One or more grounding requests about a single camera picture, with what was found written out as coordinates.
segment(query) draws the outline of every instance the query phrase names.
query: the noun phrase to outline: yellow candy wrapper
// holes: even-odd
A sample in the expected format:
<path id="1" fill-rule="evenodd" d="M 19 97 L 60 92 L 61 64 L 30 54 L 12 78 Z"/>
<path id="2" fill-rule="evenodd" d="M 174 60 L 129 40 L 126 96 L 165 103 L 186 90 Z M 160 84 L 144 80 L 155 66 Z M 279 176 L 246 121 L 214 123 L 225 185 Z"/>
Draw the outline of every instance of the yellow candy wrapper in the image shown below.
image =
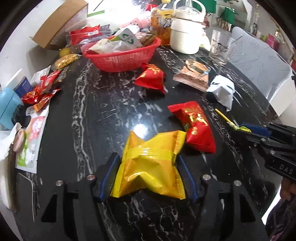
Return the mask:
<path id="1" fill-rule="evenodd" d="M 148 141 L 131 131 L 111 196 L 121 197 L 142 188 L 174 198 L 185 199 L 180 174 L 175 167 L 186 133 L 159 133 Z"/>

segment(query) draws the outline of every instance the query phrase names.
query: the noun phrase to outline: plastic bottle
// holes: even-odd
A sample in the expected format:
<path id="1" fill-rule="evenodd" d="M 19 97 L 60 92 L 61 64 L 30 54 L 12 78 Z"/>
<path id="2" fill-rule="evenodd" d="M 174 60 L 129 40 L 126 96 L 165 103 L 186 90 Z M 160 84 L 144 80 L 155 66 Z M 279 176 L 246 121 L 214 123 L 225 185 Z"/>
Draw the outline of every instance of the plastic bottle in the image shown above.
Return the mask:
<path id="1" fill-rule="evenodd" d="M 161 45 L 170 45 L 172 13 L 173 4 L 171 0 L 162 0 L 162 3 L 151 13 L 150 31 L 161 39 Z"/>

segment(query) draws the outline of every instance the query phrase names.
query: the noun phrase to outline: red bag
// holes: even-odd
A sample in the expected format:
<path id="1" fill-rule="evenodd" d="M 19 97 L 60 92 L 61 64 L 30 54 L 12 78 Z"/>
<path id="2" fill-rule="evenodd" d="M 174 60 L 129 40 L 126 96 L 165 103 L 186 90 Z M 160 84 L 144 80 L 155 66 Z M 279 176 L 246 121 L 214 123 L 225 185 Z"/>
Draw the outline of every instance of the red bag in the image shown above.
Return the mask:
<path id="1" fill-rule="evenodd" d="M 100 26 L 95 26 L 95 27 L 85 27 L 83 29 L 79 30 L 74 30 L 70 32 L 70 40 L 71 44 L 79 44 L 83 39 L 87 39 L 89 36 L 97 36 L 97 35 L 102 35 L 100 33 Z"/>
<path id="2" fill-rule="evenodd" d="M 26 93 L 21 99 L 24 104 L 33 105 L 41 100 L 42 95 L 40 95 L 40 93 L 40 87 L 37 85 L 32 91 Z"/>
<path id="3" fill-rule="evenodd" d="M 165 94 L 163 87 L 165 73 L 154 64 L 142 64 L 142 69 L 144 72 L 136 79 L 135 85 L 159 90 Z"/>
<path id="4" fill-rule="evenodd" d="M 216 152 L 216 144 L 209 122 L 195 101 L 168 106 L 187 131 L 186 143 L 198 151 Z"/>
<path id="5" fill-rule="evenodd" d="M 49 103 L 50 99 L 54 96 L 54 94 L 55 94 L 56 92 L 58 92 L 59 90 L 60 90 L 60 89 L 56 89 L 56 90 L 53 90 L 53 91 L 50 92 L 50 93 L 46 93 L 46 94 L 44 94 L 43 97 L 42 97 L 42 99 L 39 101 L 39 103 L 33 105 L 35 111 L 38 112 L 38 111 L 40 111 L 44 106 L 46 106 L 46 105 Z"/>
<path id="6" fill-rule="evenodd" d="M 41 81 L 39 83 L 39 87 L 41 89 L 41 94 L 51 89 L 53 82 L 56 80 L 56 78 L 59 76 L 60 73 L 61 73 L 61 70 L 56 70 L 55 72 L 52 72 L 51 74 L 49 74 L 47 77 L 42 76 L 40 78 Z"/>

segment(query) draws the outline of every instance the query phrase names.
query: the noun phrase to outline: clear drinking glass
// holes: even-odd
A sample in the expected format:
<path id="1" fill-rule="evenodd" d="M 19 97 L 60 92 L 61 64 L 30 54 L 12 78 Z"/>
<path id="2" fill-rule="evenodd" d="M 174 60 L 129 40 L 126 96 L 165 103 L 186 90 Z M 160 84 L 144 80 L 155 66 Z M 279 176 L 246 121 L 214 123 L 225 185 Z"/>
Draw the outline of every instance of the clear drinking glass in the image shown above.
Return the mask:
<path id="1" fill-rule="evenodd" d="M 229 35 L 213 30 L 209 57 L 219 63 L 227 64 L 235 45 L 235 39 Z"/>

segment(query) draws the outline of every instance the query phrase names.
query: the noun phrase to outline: person's hand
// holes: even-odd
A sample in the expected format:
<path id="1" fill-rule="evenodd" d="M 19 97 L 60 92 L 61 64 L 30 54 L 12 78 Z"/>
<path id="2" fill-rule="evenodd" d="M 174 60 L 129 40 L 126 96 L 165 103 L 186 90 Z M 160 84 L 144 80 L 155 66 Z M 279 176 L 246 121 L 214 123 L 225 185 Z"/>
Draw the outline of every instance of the person's hand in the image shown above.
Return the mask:
<path id="1" fill-rule="evenodd" d="M 289 181 L 286 178 L 283 178 L 283 181 L 281 182 L 281 191 L 280 191 L 281 199 L 290 201 L 291 194 L 296 194 L 296 184 L 291 183 L 291 181 Z"/>

